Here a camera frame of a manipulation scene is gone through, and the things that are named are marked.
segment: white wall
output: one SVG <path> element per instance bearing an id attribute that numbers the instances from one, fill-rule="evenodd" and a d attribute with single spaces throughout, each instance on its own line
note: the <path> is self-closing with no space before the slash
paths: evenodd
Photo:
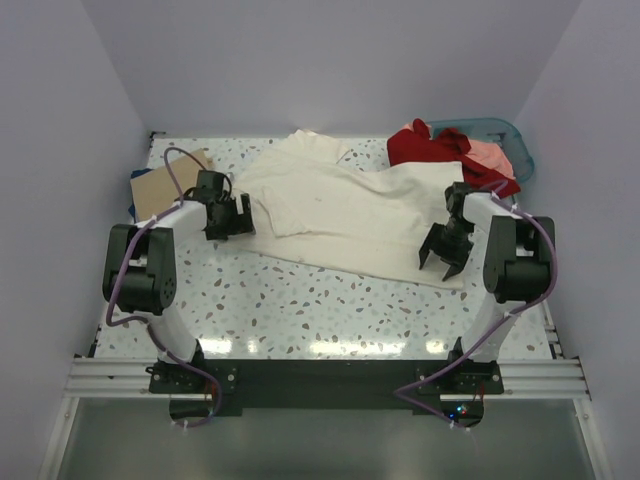
<path id="1" fill-rule="evenodd" d="M 37 474 L 144 129 L 78 0 L 0 2 L 0 477 Z"/>
<path id="2" fill-rule="evenodd" d="M 513 120 L 579 0 L 83 0 L 155 130 Z"/>
<path id="3" fill-rule="evenodd" d="M 637 0 L 583 0 L 517 119 L 538 165 L 524 200 L 557 224 L 554 319 L 620 479 L 640 469 L 639 23 Z"/>

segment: white tabletop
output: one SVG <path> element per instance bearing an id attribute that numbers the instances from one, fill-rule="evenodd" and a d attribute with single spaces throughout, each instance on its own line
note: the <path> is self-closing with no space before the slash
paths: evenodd
<path id="1" fill-rule="evenodd" d="M 352 150 L 341 164 L 388 168 L 386 139 L 343 140 Z M 216 170 L 237 176 L 277 141 L 156 138 L 149 167 L 162 165 L 162 152 L 175 145 L 189 151 L 204 148 Z M 485 295 L 481 267 L 486 235 L 476 232 L 472 241 L 465 288 L 451 291 L 286 262 L 197 235 L 177 249 L 175 302 L 211 358 L 441 359 L 469 327 Z M 505 340 L 500 358 L 552 358 L 545 323 L 542 307 L 526 312 Z M 139 324 L 103 325 L 99 332 L 96 357 L 155 355 Z"/>

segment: teal plastic container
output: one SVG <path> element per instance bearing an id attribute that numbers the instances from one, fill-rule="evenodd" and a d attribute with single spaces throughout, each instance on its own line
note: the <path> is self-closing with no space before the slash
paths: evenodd
<path id="1" fill-rule="evenodd" d="M 474 140 L 497 143 L 513 166 L 513 174 L 518 183 L 524 183 L 535 168 L 533 158 L 529 155 L 522 135 L 516 127 L 500 118 L 467 118 L 463 120 L 428 121 L 433 128 L 433 137 L 445 128 L 457 128 L 460 133 Z"/>

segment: red fabric pile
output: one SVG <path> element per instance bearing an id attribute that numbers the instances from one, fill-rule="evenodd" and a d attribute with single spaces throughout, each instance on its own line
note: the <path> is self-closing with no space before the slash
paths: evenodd
<path id="1" fill-rule="evenodd" d="M 474 188 L 489 184 L 497 186 L 501 181 L 506 181 L 507 184 L 498 193 L 501 198 L 520 191 L 515 180 L 467 157 L 465 154 L 470 149 L 467 136 L 455 128 L 443 130 L 432 140 L 429 127 L 419 118 L 413 121 L 413 131 L 402 129 L 387 140 L 389 163 L 392 167 L 405 162 L 461 162 L 464 181 Z"/>

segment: cream fabric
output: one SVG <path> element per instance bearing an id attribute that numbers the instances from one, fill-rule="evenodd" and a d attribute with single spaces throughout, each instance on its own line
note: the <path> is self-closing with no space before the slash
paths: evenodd
<path id="1" fill-rule="evenodd" d="M 381 172 L 336 162 L 340 140 L 298 131 L 262 152 L 234 190 L 251 195 L 256 235 L 230 246 L 361 275 L 459 289 L 448 265 L 418 250 L 431 224 L 446 223 L 444 190 L 462 181 L 459 163 L 405 163 Z"/>

